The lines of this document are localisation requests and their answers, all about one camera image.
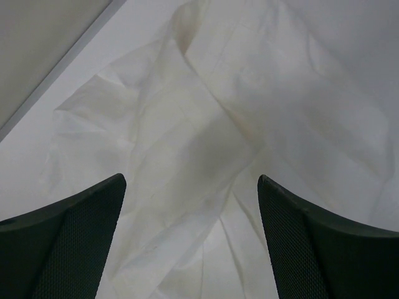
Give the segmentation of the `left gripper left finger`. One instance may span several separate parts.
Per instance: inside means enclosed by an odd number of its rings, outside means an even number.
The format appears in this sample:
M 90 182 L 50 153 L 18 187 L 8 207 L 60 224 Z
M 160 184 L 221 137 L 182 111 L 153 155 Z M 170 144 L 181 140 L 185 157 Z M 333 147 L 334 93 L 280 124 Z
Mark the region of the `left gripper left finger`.
M 95 298 L 126 187 L 115 174 L 1 221 L 1 298 Z

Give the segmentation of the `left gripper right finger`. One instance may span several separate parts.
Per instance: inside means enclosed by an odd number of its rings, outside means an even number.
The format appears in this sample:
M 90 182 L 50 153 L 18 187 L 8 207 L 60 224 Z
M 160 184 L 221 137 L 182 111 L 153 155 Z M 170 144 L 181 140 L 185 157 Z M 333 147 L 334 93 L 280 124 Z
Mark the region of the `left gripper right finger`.
M 398 233 L 344 218 L 265 175 L 258 202 L 279 298 L 398 298 Z

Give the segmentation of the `white pleated skirt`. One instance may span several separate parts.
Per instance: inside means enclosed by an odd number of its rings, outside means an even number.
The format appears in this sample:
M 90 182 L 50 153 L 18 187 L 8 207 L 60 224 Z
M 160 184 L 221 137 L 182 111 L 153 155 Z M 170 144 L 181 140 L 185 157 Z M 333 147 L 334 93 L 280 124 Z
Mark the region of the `white pleated skirt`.
M 398 227 L 388 118 L 282 1 L 191 1 L 54 112 L 52 197 L 127 190 L 98 298 L 276 298 L 265 174 Z

